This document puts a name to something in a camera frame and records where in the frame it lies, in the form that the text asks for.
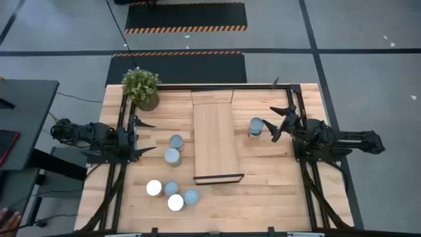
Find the green potted plant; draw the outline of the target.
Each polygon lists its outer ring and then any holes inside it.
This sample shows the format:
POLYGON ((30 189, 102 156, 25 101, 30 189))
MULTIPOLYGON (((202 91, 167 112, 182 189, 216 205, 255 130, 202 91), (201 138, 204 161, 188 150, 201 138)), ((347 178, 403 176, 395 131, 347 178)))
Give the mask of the green potted plant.
POLYGON ((157 87, 160 83, 158 74, 136 67, 123 75, 122 90, 140 110, 152 111, 160 102, 157 87))

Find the dark grey desk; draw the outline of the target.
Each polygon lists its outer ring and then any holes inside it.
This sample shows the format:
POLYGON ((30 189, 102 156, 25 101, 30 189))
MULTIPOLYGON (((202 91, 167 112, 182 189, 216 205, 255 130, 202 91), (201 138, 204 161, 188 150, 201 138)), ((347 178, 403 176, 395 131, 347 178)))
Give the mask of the dark grey desk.
POLYGON ((28 166, 58 87, 56 80, 0 80, 0 99, 14 105, 14 109, 0 109, 0 130, 20 133, 0 171, 28 166))

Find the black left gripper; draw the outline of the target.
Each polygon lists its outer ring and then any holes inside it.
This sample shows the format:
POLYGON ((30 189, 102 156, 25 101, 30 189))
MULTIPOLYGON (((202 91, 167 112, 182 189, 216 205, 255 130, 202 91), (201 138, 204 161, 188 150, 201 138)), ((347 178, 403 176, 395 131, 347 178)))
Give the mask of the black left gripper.
POLYGON ((154 128, 155 126, 142 122, 137 115, 130 115, 127 128, 121 126, 116 128, 115 162, 135 162, 145 152, 155 149, 155 147, 135 149, 135 143, 137 142, 136 127, 154 128))

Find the blue cherries can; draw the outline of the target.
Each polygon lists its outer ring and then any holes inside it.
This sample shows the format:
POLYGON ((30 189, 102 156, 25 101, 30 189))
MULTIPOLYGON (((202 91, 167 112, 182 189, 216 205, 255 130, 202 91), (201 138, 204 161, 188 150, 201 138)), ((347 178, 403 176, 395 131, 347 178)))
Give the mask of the blue cherries can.
POLYGON ((171 211, 181 211, 184 208, 185 202, 180 194, 171 195, 168 198, 168 208, 171 211))

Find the wooden shelf with black frame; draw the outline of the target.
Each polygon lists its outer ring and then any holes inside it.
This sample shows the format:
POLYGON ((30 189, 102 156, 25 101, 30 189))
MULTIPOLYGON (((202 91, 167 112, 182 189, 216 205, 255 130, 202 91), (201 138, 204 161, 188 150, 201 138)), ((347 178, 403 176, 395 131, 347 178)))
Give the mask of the wooden shelf with black frame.
POLYGON ((240 182, 232 118, 233 90, 192 92, 196 185, 240 182))

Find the person's hand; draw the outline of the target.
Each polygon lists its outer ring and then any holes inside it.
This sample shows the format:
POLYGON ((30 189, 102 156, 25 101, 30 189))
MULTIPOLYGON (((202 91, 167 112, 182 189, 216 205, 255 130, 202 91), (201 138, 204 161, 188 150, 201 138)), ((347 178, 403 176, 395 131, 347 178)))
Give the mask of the person's hand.
POLYGON ((20 226, 22 215, 7 207, 0 210, 0 237, 16 237, 17 228, 20 226))

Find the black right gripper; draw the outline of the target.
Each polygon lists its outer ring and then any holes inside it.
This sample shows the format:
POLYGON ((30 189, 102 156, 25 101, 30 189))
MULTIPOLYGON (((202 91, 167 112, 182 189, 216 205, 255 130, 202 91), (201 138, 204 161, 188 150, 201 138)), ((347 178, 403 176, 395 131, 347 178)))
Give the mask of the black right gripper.
POLYGON ((293 109, 291 107, 287 107, 284 109, 270 107, 270 109, 280 116, 286 116, 281 125, 279 126, 275 126, 267 120, 262 120, 264 125, 267 127, 267 129, 272 135, 272 142, 277 142, 280 139, 282 132, 286 132, 290 136, 294 137, 299 133, 299 131, 303 129, 303 125, 300 123, 300 117, 296 114, 291 114, 293 113, 293 109))

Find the teal pink chicken soup can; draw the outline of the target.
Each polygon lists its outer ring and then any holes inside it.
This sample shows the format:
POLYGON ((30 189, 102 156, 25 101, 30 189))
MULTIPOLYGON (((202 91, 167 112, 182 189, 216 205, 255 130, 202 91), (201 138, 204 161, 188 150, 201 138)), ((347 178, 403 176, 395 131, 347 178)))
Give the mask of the teal pink chicken soup can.
POLYGON ((197 190, 187 190, 184 193, 184 202, 186 205, 196 205, 199 201, 199 193, 197 190))

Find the orange pineapple can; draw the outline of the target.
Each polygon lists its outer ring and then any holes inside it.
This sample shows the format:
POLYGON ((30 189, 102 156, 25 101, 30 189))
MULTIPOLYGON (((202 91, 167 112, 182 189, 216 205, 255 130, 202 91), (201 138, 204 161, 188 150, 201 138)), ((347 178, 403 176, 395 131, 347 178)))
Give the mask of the orange pineapple can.
POLYGON ((251 139, 257 139, 263 129, 264 123, 261 118, 252 118, 249 125, 248 137, 251 139))

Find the black hazard-striped floor mat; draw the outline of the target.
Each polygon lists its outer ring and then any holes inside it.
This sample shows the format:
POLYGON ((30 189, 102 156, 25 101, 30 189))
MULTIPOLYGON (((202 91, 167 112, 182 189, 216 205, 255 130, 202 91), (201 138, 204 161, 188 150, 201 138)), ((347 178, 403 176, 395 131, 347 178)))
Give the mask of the black hazard-striped floor mat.
POLYGON ((167 34, 184 32, 246 31, 245 4, 161 3, 130 5, 126 34, 167 34))
POLYGON ((247 83, 240 51, 171 51, 113 55, 106 84, 120 84, 136 66, 157 74, 163 84, 247 83))

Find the blue yellow tomato can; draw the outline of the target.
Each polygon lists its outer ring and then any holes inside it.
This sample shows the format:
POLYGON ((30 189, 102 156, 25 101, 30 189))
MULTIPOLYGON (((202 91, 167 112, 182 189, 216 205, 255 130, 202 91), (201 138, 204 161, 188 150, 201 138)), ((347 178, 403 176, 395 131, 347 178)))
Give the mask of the blue yellow tomato can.
POLYGON ((164 159, 171 167, 178 167, 182 164, 180 152, 174 148, 170 148, 165 151, 164 159))

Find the yellow blue labelled can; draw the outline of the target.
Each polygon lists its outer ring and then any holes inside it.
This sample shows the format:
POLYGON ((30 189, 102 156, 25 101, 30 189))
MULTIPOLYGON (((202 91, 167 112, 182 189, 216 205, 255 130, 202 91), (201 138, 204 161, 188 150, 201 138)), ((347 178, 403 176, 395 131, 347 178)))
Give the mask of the yellow blue labelled can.
POLYGON ((170 147, 182 151, 184 148, 184 140, 180 135, 173 135, 169 140, 170 147))

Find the small red dotted can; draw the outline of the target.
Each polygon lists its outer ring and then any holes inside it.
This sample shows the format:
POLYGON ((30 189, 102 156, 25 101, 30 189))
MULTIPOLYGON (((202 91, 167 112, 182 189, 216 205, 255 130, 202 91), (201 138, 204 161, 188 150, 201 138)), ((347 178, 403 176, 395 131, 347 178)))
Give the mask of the small red dotted can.
POLYGON ((164 194, 166 196, 172 196, 174 194, 177 194, 179 191, 178 183, 175 181, 168 181, 164 185, 164 194))

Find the black aluminium table frame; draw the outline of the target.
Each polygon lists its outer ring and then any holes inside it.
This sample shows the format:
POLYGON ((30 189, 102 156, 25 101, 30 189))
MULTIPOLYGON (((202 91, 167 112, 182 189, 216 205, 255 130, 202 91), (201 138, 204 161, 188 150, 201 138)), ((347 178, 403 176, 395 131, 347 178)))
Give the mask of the black aluminium table frame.
POLYGON ((139 112, 139 118, 154 128, 138 130, 139 147, 155 147, 138 162, 126 168, 121 202, 112 201, 109 211, 119 210, 119 232, 262 232, 269 227, 277 231, 306 231, 311 228, 309 209, 299 163, 293 155, 291 136, 283 134, 272 142, 263 130, 257 139, 248 137, 252 118, 259 117, 278 124, 281 118, 270 107, 286 107, 285 88, 242 84, 232 89, 232 118, 239 171, 238 183, 196 185, 195 144, 193 131, 192 89, 161 91, 159 106, 151 112, 139 112), (171 167, 164 159, 169 140, 180 135, 184 148, 182 164, 171 167), (162 183, 162 196, 149 196, 150 180, 162 183), (178 183, 184 198, 187 190, 197 190, 196 205, 184 205, 181 211, 168 208, 164 185, 178 183))

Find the orange circle pattern can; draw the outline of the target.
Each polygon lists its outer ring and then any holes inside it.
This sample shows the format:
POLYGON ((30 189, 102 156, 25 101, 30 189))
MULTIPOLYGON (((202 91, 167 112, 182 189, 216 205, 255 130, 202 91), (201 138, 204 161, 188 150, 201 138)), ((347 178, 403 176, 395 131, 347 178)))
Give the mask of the orange circle pattern can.
POLYGON ((149 196, 159 197, 162 196, 163 187, 159 180, 150 180, 146 185, 146 191, 149 196))

